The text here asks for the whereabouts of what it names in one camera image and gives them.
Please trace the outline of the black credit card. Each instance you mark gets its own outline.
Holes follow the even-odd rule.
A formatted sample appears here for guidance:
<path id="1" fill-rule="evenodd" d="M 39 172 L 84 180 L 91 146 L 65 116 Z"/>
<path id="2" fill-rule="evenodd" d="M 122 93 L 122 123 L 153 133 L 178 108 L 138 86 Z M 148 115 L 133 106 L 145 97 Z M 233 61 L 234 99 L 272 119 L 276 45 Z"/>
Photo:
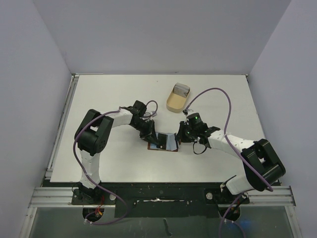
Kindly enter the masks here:
<path id="1" fill-rule="evenodd" d="M 157 148 L 165 150 L 166 149 L 166 144 L 167 144 L 167 139 L 168 139 L 167 134 L 158 133 L 157 139 L 158 139 L 158 143 L 159 143 Z"/>

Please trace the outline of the brown leather card holder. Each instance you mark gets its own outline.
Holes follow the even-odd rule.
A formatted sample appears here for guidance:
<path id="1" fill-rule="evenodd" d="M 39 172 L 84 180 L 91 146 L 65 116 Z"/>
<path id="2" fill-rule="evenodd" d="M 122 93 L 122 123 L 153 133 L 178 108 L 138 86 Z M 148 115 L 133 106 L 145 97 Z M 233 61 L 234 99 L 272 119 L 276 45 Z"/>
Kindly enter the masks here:
<path id="1" fill-rule="evenodd" d="M 176 140 L 176 133 L 156 133 L 159 145 L 148 143 L 148 150 L 177 152 L 180 142 Z"/>

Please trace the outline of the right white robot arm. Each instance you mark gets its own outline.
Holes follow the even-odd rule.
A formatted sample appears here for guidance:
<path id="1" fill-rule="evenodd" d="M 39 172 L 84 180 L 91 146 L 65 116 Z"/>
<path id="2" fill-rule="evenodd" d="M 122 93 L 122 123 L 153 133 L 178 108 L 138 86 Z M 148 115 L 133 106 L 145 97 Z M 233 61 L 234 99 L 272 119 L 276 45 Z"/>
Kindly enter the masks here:
<path id="1" fill-rule="evenodd" d="M 286 168 L 270 142 L 246 140 L 230 135 L 218 127 L 209 127 L 198 112 L 185 110 L 186 119 L 179 123 L 176 140 L 180 143 L 199 143 L 205 149 L 217 149 L 243 163 L 244 172 L 233 175 L 220 186 L 220 196 L 227 203 L 239 193 L 250 190 L 264 191 L 286 174 Z"/>

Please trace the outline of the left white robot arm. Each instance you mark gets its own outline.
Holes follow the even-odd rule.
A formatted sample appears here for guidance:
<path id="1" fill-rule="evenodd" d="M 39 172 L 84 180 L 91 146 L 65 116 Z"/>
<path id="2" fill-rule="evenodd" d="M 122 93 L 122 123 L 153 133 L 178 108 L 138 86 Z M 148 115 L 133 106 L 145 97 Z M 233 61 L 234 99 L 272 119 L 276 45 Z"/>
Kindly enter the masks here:
<path id="1" fill-rule="evenodd" d="M 139 131 L 142 140 L 159 146 L 159 140 L 155 132 L 155 122 L 151 117 L 156 112 L 146 115 L 147 104 L 135 101 L 134 105 L 120 107 L 116 111 L 101 114 L 90 109 L 79 125 L 75 136 L 73 152 L 79 149 L 81 159 L 75 159 L 82 169 L 82 177 L 79 189 L 83 191 L 83 198 L 94 204 L 100 200 L 99 163 L 101 152 L 106 147 L 110 132 L 113 128 L 129 125 Z"/>

